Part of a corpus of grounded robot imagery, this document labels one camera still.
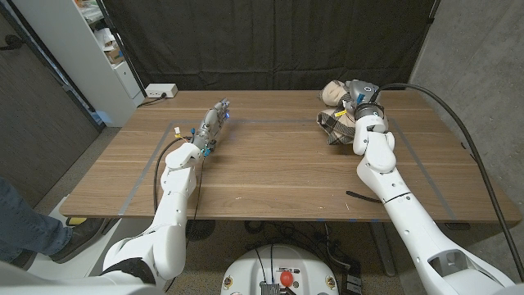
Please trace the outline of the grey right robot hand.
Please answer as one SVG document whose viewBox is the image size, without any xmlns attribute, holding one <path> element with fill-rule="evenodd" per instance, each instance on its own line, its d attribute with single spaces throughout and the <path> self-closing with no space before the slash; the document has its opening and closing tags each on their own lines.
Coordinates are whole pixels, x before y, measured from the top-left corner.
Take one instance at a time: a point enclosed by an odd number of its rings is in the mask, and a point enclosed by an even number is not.
<svg viewBox="0 0 524 295">
<path fill-rule="evenodd" d="M 347 92 L 352 99 L 352 110 L 356 120 L 364 116 L 378 116 L 384 118 L 384 109 L 375 102 L 371 102 L 372 96 L 378 90 L 375 84 L 362 80 L 353 79 L 346 81 Z"/>
</svg>

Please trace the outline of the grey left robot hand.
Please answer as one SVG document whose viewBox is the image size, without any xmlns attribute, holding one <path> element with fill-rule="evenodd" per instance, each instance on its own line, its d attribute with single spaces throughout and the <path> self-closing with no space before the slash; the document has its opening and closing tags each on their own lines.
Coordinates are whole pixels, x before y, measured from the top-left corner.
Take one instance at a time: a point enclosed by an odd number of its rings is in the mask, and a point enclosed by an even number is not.
<svg viewBox="0 0 524 295">
<path fill-rule="evenodd" d="M 216 138 L 225 121 L 229 118 L 229 100 L 223 98 L 204 116 L 199 128 L 192 136 L 191 143 L 197 146 L 204 157 L 214 151 Z"/>
</svg>

